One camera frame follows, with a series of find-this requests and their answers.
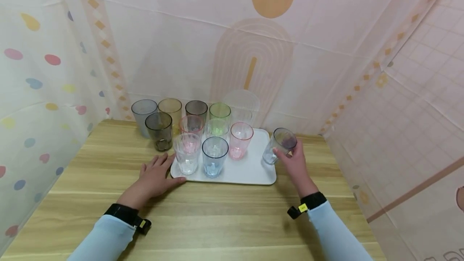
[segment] yellow tag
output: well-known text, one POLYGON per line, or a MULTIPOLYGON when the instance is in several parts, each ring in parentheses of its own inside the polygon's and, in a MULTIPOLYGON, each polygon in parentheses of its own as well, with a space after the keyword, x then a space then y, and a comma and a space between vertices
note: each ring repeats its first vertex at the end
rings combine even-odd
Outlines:
POLYGON ((300 210, 300 212, 306 212, 308 210, 308 207, 305 203, 303 203, 298 207, 298 209, 300 210))

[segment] wooden table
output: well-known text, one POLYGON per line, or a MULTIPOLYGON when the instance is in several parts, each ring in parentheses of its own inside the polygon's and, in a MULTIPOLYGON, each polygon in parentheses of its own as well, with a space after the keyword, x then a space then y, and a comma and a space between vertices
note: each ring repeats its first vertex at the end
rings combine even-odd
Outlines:
MULTIPOLYGON (((385 260, 324 139, 302 139, 316 185, 370 255, 385 260)), ((135 123, 101 122, 1 260, 65 260, 155 153, 135 123)), ((121 260, 323 260, 308 219, 287 215, 299 199, 276 169, 271 186, 187 182, 153 200, 144 208, 150 232, 136 234, 121 260)))

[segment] light blue sleeve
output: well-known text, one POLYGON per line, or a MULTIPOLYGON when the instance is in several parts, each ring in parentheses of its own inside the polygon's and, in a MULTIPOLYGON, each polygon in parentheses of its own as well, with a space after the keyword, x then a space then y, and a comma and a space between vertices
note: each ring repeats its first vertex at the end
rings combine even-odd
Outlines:
POLYGON ((308 211, 327 261, 372 261, 327 201, 308 211))
POLYGON ((116 261, 132 241, 135 228, 112 215, 103 215, 68 261, 116 261))

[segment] wrist strap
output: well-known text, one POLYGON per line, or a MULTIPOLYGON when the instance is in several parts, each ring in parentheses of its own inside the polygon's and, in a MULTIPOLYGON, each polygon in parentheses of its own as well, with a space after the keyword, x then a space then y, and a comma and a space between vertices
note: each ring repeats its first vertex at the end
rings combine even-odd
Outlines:
POLYGON ((292 206, 288 209, 287 213, 292 219, 296 219, 302 213, 311 209, 315 209, 325 202, 327 202, 326 197, 320 191, 318 191, 317 193, 303 197, 301 199, 301 205, 298 206, 298 209, 292 206))
POLYGON ((151 227, 151 222, 147 219, 140 218, 138 213, 139 211, 137 209, 132 209, 131 207, 119 203, 113 203, 109 209, 106 210, 104 215, 112 215, 126 224, 135 227, 138 233, 146 235, 151 227))

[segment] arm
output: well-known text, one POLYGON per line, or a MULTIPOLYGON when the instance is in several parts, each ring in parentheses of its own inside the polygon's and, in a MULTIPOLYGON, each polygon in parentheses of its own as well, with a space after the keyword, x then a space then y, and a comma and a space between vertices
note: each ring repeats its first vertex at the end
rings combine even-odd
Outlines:
MULTIPOLYGON (((142 164, 140 175, 116 203, 140 210, 152 197, 186 182, 186 178, 166 179, 166 173, 175 155, 156 155, 148 164, 142 164)), ((135 228, 111 215, 102 216, 93 230, 69 256, 68 261, 113 261, 132 241, 135 228)))
MULTIPOLYGON (((297 141, 292 156, 284 155, 277 149, 274 149, 274 153, 284 164, 300 198, 319 191, 306 170, 306 159, 301 141, 297 141)), ((348 230, 328 201, 309 210, 308 217, 317 231, 327 261, 372 261, 364 247, 348 230)))

